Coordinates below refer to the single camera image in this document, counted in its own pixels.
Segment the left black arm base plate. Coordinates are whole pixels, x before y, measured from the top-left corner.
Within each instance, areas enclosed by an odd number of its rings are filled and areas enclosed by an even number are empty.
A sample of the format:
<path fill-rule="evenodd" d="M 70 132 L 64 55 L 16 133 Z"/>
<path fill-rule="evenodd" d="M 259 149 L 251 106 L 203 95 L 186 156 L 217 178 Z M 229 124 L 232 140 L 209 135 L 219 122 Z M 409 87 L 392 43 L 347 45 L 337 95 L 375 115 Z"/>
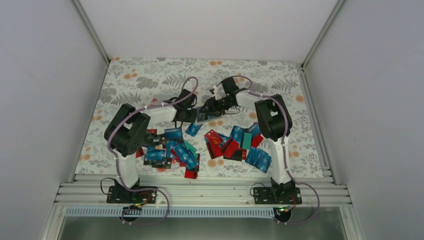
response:
<path fill-rule="evenodd" d="M 108 204 L 155 204 L 158 188 L 155 186 L 138 186 L 128 191 L 123 186 L 110 186 L 107 192 L 106 202 Z"/>

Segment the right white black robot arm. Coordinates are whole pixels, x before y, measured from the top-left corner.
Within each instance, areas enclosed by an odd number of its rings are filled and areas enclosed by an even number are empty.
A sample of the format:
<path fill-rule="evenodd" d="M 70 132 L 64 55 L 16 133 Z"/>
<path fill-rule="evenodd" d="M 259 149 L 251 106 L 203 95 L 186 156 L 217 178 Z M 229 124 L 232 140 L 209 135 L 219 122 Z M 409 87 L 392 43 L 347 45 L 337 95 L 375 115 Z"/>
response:
<path fill-rule="evenodd" d="M 254 110 L 261 135 L 268 141 L 271 157 L 271 198 L 278 204 L 290 197 L 290 190 L 284 184 L 293 180 L 288 163 L 288 140 L 293 121 L 288 108 L 279 94 L 263 95 L 252 90 L 253 82 L 248 80 L 248 87 L 240 88 L 235 81 L 237 76 L 230 76 L 214 86 L 212 96 L 197 109 L 197 121 L 210 121 L 226 115 L 226 111 L 235 107 Z"/>

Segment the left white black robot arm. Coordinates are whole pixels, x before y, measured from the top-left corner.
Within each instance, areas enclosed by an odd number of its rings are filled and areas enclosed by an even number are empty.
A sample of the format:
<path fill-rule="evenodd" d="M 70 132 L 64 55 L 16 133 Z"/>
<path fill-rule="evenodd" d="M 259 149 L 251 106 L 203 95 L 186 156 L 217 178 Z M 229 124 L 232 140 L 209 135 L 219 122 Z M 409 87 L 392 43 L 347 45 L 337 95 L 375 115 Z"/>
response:
<path fill-rule="evenodd" d="M 119 196 L 131 203 L 139 197 L 139 176 L 136 171 L 136 152 L 140 147 L 155 147 L 167 141 L 183 141 L 178 129 L 162 134 L 152 133 L 149 127 L 162 122 L 193 123 L 196 120 L 197 96 L 184 89 L 158 105 L 136 109 L 129 103 L 123 104 L 109 126 L 104 138 L 107 148 L 116 157 L 117 182 L 122 186 Z"/>

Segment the beige leather card holder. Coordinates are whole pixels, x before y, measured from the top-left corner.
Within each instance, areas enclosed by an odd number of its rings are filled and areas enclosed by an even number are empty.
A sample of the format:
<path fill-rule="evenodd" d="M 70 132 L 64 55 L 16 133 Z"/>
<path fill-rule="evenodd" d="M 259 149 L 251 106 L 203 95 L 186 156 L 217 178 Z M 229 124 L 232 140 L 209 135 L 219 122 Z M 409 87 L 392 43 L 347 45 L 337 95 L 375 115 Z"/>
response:
<path fill-rule="evenodd" d="M 212 120 L 216 120 L 221 118 L 223 115 L 221 114 L 209 114 L 200 112 L 201 107 L 196 107 L 196 124 L 203 124 Z"/>

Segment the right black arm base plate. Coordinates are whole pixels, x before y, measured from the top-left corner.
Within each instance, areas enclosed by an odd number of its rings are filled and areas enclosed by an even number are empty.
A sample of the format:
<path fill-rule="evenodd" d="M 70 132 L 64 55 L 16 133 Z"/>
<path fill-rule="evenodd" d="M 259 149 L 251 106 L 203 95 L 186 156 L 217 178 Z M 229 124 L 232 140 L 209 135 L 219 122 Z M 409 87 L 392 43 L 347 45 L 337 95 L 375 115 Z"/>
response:
<path fill-rule="evenodd" d="M 254 187 L 252 194 L 256 205 L 301 205 L 303 203 L 298 187 L 283 193 L 273 193 L 271 187 Z"/>

